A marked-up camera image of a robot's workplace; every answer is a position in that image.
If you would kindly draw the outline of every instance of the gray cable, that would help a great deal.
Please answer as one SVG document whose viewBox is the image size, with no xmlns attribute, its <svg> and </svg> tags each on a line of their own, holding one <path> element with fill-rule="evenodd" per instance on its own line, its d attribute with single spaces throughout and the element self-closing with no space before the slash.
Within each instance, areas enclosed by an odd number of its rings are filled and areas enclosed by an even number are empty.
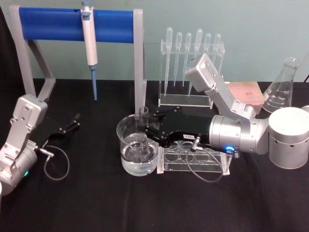
<svg viewBox="0 0 309 232">
<path fill-rule="evenodd" d="M 207 183 L 217 183 L 219 180 L 221 180 L 221 178 L 222 178 L 222 176 L 223 176 L 223 168 L 222 168 L 221 163 L 217 160 L 217 158 L 216 158 L 213 154 L 211 154 L 210 152 L 206 151 L 206 152 L 214 159 L 214 161 L 216 161 L 216 163 L 219 165 L 219 167 L 220 167 L 220 169 L 221 169 L 221 173 L 220 173 L 220 176 L 219 176 L 217 179 L 215 179 L 215 180 L 206 180 L 206 179 L 204 179 L 203 177 L 201 177 L 200 175 L 198 175 L 195 171 L 193 171 L 193 169 L 190 167 L 189 162 L 188 162 L 188 154 L 189 154 L 189 151 L 190 151 L 190 150 L 187 151 L 187 154 L 186 154 L 186 156 L 185 156 L 185 160 L 186 160 L 186 162 L 187 162 L 187 165 L 188 165 L 190 171 L 191 171 L 196 177 L 198 177 L 199 179 L 201 179 L 202 181 L 205 181 L 205 182 L 207 182 Z"/>
<path fill-rule="evenodd" d="M 67 162 L 68 162 L 68 169 L 67 169 L 67 172 L 65 173 L 65 175 L 64 175 L 63 177 L 61 177 L 61 178 L 53 178 L 53 177 L 51 177 L 51 176 L 47 173 L 47 171 L 46 171 L 46 166 L 47 166 L 47 163 L 48 163 L 48 161 L 49 161 L 49 157 L 47 158 L 47 160 L 46 160 L 46 162 L 45 162 L 45 164 L 44 164 L 44 172 L 45 172 L 45 174 L 46 174 L 46 176 L 47 176 L 48 178 L 50 178 L 51 180 L 63 180 L 64 178 L 67 177 L 67 175 L 69 174 L 69 170 L 70 170 L 70 161 L 69 161 L 68 155 L 67 155 L 62 149 L 60 149 L 60 148 L 57 147 L 57 146 L 46 145 L 45 147 L 55 148 L 55 149 L 61 151 L 61 152 L 63 153 L 63 155 L 66 157 Z"/>
</svg>

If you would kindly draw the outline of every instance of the green wall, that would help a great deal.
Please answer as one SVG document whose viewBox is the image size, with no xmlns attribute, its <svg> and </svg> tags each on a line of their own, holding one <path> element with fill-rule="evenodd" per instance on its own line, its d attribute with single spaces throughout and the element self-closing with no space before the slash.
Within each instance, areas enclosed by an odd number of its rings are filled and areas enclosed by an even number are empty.
<svg viewBox="0 0 309 232">
<path fill-rule="evenodd" d="M 166 28 L 183 35 L 202 28 L 222 35 L 227 81 L 272 81 L 285 57 L 304 61 L 295 81 L 309 74 L 308 0 L 93 0 L 97 9 L 144 10 L 146 73 L 158 80 L 160 40 Z M 80 8 L 79 0 L 0 0 L 10 26 L 9 5 Z M 90 79 L 83 42 L 40 41 L 56 78 Z M 131 44 L 98 43 L 98 79 L 129 80 L 134 77 Z M 33 74 L 40 78 L 38 65 Z"/>
</svg>

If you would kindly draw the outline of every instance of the cable connector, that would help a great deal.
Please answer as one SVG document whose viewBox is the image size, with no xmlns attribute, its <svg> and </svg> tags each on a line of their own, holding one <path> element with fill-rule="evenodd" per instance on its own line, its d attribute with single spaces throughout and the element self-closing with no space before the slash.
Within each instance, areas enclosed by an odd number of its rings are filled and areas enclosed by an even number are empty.
<svg viewBox="0 0 309 232">
<path fill-rule="evenodd" d="M 193 144 L 192 144 L 192 147 L 191 147 L 191 151 L 192 152 L 195 152 L 196 150 L 199 150 L 199 151 L 202 151 L 203 148 L 201 146 L 198 146 L 199 142 L 201 141 L 201 138 L 200 137 L 196 137 Z"/>
<path fill-rule="evenodd" d="M 46 159 L 46 162 L 49 161 L 50 158 L 54 157 L 54 154 L 50 151 L 47 151 L 43 148 L 40 148 L 39 151 L 45 155 L 47 155 L 47 159 Z"/>
</svg>

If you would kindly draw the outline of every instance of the sticker label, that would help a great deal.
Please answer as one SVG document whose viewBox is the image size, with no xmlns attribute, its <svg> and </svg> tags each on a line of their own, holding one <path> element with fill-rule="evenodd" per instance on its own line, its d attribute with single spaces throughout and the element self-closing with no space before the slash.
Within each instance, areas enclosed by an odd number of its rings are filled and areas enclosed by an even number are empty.
<svg viewBox="0 0 309 232">
<path fill-rule="evenodd" d="M 183 135 L 183 138 L 184 139 L 192 139 L 192 140 L 195 140 L 195 137 L 193 135 L 189 135 L 189 134 L 184 134 Z"/>
</svg>

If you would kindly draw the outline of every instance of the clear acrylic tube holder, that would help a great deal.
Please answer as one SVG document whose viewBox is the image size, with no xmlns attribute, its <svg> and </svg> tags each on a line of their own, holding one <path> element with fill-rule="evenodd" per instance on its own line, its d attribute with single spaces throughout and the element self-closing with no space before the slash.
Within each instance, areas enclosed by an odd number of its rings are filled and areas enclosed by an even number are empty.
<svg viewBox="0 0 309 232">
<path fill-rule="evenodd" d="M 177 141 L 169 148 L 159 147 L 157 173 L 162 174 L 165 171 L 190 171 L 186 163 L 186 154 L 188 154 L 188 163 L 195 172 L 219 173 L 221 169 L 219 164 L 209 155 L 211 153 L 219 161 L 223 168 L 223 175 L 229 175 L 229 166 L 232 155 L 204 148 L 202 151 L 191 152 L 192 142 Z"/>
<path fill-rule="evenodd" d="M 187 64 L 194 58 L 194 43 L 191 44 L 189 49 Z M 199 54 L 206 53 L 204 51 L 204 44 L 200 45 Z M 161 52 L 160 52 L 160 81 L 159 81 L 159 101 L 158 106 L 161 105 L 180 105 L 180 106 L 197 106 L 197 107 L 210 107 L 212 108 L 212 100 L 205 95 L 204 92 L 198 93 L 194 89 L 191 90 L 190 96 L 189 91 L 189 81 L 187 78 L 184 80 L 183 86 L 183 65 L 185 57 L 185 46 L 184 43 L 181 45 L 179 62 L 177 68 L 176 83 L 174 86 L 174 65 L 175 65 L 175 55 L 176 55 L 176 45 L 173 43 L 170 52 L 170 65 L 169 65 L 169 81 L 166 94 L 164 94 L 164 81 L 165 81 L 165 70 L 166 70 L 166 56 L 167 48 L 166 43 L 161 40 Z M 217 52 L 213 49 L 213 44 L 210 44 L 209 57 L 213 60 L 215 56 L 214 66 L 216 67 L 218 73 L 221 73 L 222 63 L 225 55 L 224 43 L 221 42 Z"/>
</svg>

